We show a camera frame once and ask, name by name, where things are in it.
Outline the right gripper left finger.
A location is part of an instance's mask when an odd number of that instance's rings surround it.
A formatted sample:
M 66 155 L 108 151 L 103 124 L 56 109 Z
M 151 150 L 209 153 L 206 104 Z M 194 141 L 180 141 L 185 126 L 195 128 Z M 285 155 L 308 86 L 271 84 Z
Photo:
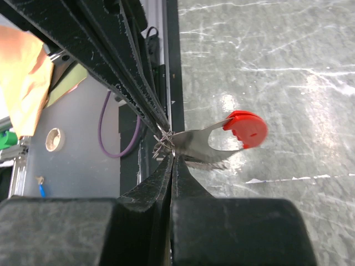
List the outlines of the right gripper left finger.
M 174 159 L 118 198 L 12 197 L 1 204 L 2 265 L 170 265 Z

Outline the red and silver key organizer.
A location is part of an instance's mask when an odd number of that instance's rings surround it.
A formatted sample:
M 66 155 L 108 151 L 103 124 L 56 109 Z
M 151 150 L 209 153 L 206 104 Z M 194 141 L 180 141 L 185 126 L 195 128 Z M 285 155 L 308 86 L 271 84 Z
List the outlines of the red and silver key organizer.
M 266 122 L 258 115 L 235 110 L 227 118 L 203 129 L 162 131 L 155 136 L 153 159 L 180 155 L 187 166 L 200 170 L 226 170 L 228 159 L 242 150 L 259 147 L 268 135 Z

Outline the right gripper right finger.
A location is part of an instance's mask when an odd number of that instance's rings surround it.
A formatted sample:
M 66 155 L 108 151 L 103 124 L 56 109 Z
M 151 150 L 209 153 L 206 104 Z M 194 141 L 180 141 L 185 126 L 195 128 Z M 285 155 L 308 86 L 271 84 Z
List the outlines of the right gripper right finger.
M 173 265 L 316 265 L 306 225 L 282 198 L 216 198 L 174 160 Z

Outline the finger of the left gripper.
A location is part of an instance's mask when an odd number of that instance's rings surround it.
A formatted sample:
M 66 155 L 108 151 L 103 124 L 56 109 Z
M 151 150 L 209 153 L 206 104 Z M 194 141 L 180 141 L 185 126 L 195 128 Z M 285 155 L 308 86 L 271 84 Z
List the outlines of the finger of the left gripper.
M 146 112 L 136 103 L 138 97 L 127 91 L 127 79 L 90 24 L 88 16 L 80 9 L 79 2 L 7 0 L 1 2 L 1 14 L 20 29 L 33 33 L 50 47 L 67 52 L 97 81 L 122 97 L 153 133 L 159 134 L 163 129 L 153 127 L 152 122 L 142 117 Z M 130 12 L 125 12 L 127 18 L 135 18 L 131 32 L 138 34 L 135 44 L 139 46 L 144 75 L 152 83 L 155 93 L 148 49 L 141 35 L 148 25 L 143 6 L 139 1 L 123 2 L 131 9 Z
M 123 1 L 80 1 L 79 6 L 127 79 L 127 91 L 138 97 L 136 103 L 146 112 L 142 117 L 153 127 L 168 130 L 168 119 L 144 75 L 139 46 L 135 44 L 138 34 L 131 32 L 135 18 L 128 19 L 125 14 L 130 7 Z

